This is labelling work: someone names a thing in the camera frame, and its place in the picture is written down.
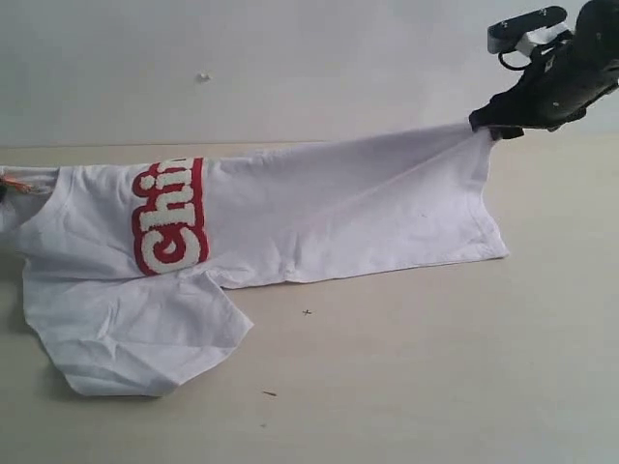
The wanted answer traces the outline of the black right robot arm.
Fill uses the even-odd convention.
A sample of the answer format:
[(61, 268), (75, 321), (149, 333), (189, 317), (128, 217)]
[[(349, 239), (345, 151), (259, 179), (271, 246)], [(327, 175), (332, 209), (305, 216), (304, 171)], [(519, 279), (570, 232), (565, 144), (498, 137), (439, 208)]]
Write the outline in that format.
[(618, 89), (618, 3), (586, 2), (574, 28), (566, 18), (548, 6), (487, 28), (487, 51), (521, 76), (470, 113), (473, 131), (488, 129), (495, 140), (557, 131)]

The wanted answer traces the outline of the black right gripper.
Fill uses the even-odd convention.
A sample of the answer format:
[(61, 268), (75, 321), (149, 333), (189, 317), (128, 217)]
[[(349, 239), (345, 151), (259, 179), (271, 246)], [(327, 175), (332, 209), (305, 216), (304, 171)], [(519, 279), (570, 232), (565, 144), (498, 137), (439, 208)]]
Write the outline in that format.
[(512, 88), (469, 115), (473, 131), (488, 129), (495, 140), (518, 138), (527, 129), (557, 131), (618, 89), (614, 34), (565, 31), (536, 45), (530, 59)]

